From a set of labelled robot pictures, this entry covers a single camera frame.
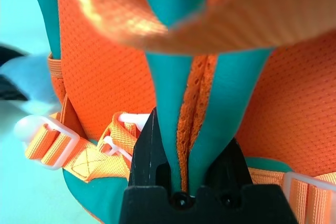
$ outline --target orange webbing strap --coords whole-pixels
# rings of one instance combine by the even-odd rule
[[[54,118],[66,122],[66,120],[62,120],[62,116],[65,115],[64,111],[63,109],[62,114],[58,113]],[[120,114],[121,112],[113,116],[112,122],[102,134],[98,146],[81,137],[62,167],[85,182],[103,177],[125,177],[128,179],[130,162],[126,162],[122,155],[108,156],[103,152],[103,149],[107,149],[103,139],[108,135],[113,138],[115,145],[130,154],[133,152],[133,146],[137,139],[134,135],[135,126],[128,125],[133,134],[129,133],[118,122]],[[64,133],[51,130],[47,125],[44,125],[29,144],[25,155],[27,158],[40,159],[43,164],[53,166],[70,140],[71,138]]]
[[[62,102],[65,98],[65,87],[61,69],[61,60],[55,60],[52,57],[53,55],[50,54],[48,57],[48,66],[50,70],[51,82],[52,86],[54,87],[54,91],[59,99]]]
[[[98,31],[152,52],[215,54],[294,44],[336,27],[334,0],[217,0],[168,29],[146,0],[78,0]]]
[[[283,187],[284,173],[249,168],[254,184],[276,184]],[[336,185],[336,172],[317,176],[317,179]],[[332,210],[333,192],[293,179],[289,204],[300,224],[330,224],[336,220]]]

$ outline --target orange nylon webbing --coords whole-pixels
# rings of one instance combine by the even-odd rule
[[[169,30],[146,0],[79,2],[86,17],[113,41],[165,53],[213,54],[281,46],[336,27],[334,0],[218,0]]]
[[[254,184],[283,186],[284,173],[249,168]],[[336,172],[317,176],[317,179],[336,184]],[[332,192],[293,180],[289,204],[299,224],[329,224],[332,216]]]
[[[73,127],[74,125],[66,125],[64,123],[68,122],[68,120],[65,120],[66,117],[73,116],[73,113],[69,109],[65,109],[65,106],[71,106],[70,101],[67,101],[64,102],[62,115],[58,114],[57,118],[65,126]],[[108,156],[101,149],[104,137],[110,135],[115,145],[132,154],[136,137],[120,125],[118,122],[120,114],[116,113],[113,116],[112,122],[103,133],[98,146],[81,137],[79,143],[64,163],[63,168],[85,182],[102,177],[125,177],[128,179],[130,163],[126,162],[122,155]],[[65,134],[43,126],[29,144],[25,154],[27,158],[41,159],[43,164],[52,166],[64,151],[69,141],[70,137]]]
[[[50,70],[51,82],[53,84],[52,86],[54,87],[54,91],[58,100],[63,102],[66,91],[62,75],[61,61],[53,59],[52,54],[50,54],[48,57],[48,67]]]

